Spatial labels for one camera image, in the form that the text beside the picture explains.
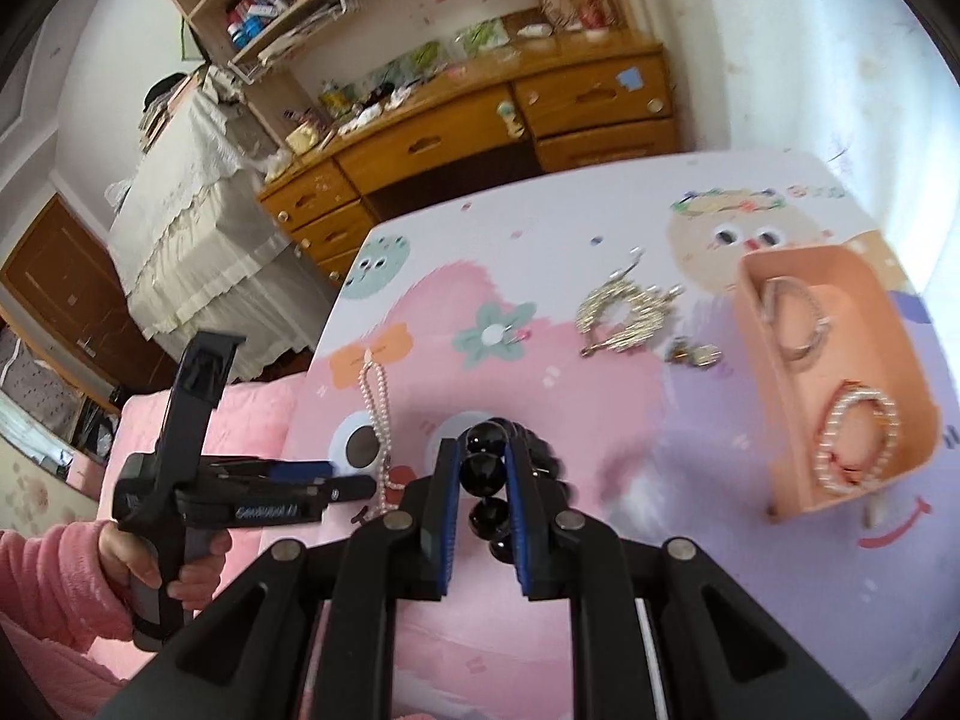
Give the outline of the pink fleece sleeve forearm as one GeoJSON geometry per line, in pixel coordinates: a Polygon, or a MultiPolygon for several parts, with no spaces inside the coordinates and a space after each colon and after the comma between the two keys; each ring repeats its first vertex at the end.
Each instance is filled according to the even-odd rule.
{"type": "Polygon", "coordinates": [[[2,535],[2,631],[62,718],[91,718],[125,681],[88,656],[99,639],[132,639],[132,616],[99,561],[104,522],[2,535]]]}

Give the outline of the person left hand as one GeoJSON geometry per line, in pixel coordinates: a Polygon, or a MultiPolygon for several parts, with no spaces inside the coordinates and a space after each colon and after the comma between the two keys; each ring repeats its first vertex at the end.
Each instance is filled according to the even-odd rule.
{"type": "MultiPolygon", "coordinates": [[[[210,554],[199,557],[182,567],[179,577],[166,585],[167,596],[181,603],[185,611],[202,611],[220,585],[226,556],[233,548],[228,532],[217,532],[210,543],[210,554]]],[[[114,595],[130,605],[132,582],[138,580],[151,590],[163,586],[160,569],[143,539],[119,530],[116,523],[107,522],[98,536],[98,556],[101,571],[114,595]]]]}

